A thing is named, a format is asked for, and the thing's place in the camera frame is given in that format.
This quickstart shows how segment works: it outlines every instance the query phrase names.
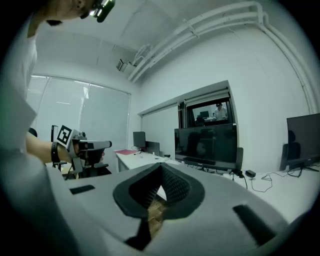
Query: person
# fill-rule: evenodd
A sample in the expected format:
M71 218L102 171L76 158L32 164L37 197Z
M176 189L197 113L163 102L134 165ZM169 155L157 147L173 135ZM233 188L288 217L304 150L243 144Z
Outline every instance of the person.
M214 111L214 120L215 121L220 121L220 120L226 120L228 119L228 112L225 107L222 107L221 103L217 103L216 109Z
M1 84L13 86L24 99L27 98L28 85L37 61L36 35L39 26L47 22L51 26L61 25L62 21L86 18L93 10L96 0L48 0L27 20L16 37L5 59L5 69L0 72ZM43 163L51 163L52 142L43 141L26 133L27 153L38 157ZM71 162L67 150L59 145L58 157Z

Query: black strap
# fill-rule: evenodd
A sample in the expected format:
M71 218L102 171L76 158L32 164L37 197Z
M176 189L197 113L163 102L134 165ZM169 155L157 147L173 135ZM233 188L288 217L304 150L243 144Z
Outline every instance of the black strap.
M51 146L51 160L52 163L59 163L60 159L58 156L58 142L53 142Z

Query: table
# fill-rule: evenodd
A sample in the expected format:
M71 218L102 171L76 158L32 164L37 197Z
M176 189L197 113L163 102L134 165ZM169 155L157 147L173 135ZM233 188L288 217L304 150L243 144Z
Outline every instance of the table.
M116 154L116 156L120 165L120 172L135 169L148 164L163 163L165 161L165 159L162 157L147 153L141 153L137 155ZM166 163L182 165L182 163L175 160L168 160ZM296 170L293 174L298 175L299 171L300 170ZM272 170L270 172L257 173L256 177L252 181L246 176L245 178L248 190L273 206L288 223L293 222L301 214L311 209L320 191L320 172L303 170L299 178L288 175L285 177L280 177L277 175L279 174L284 176L287 174L285 171L275 171L277 174L270 173L272 173ZM266 174L270 174L272 178L272 187L266 192L254 191L252 189L252 185L255 190L260 191L264 191L270 187L271 181L261 180L261 178ZM233 175L224 174L223 178L232 180ZM234 182L246 188L246 183L243 178L234 176ZM167 199L165 191L162 187L160 187L158 195L165 200Z
M298 175L300 172L296 170L293 174ZM320 191L320 172L303 170L299 178L285 176L280 177L277 174L284 176L286 171L275 171L275 173L264 172L257 173L251 181L246 178L248 190L272 205L288 222L293 222L301 214L310 210ZM255 190L265 191L271 186L271 181L262 180L266 174L270 174L272 178L272 187L266 192L258 192ZM232 180L233 175L224 174L223 177ZM239 185L246 187L246 182L243 178L234 176L234 181Z

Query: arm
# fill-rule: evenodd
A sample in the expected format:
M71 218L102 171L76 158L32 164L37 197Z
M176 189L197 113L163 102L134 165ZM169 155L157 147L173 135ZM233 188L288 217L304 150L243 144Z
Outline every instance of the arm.
M43 163L51 163L51 146L52 142L43 141L41 139L38 139L37 137L33 136L31 133L26 133L26 151L39 158ZM60 161L67 161L71 162L71 159L69 157L69 154L67 150L61 146L58 145L58 156L60 158Z

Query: ceiling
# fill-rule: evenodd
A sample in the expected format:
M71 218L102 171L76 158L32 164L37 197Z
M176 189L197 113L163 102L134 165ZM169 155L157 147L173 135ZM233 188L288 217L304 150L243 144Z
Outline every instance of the ceiling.
M44 25L41 30L83 34L136 52L142 45L155 45L173 29L209 10L239 0L116 0L103 23L93 17L65 21L62 26Z

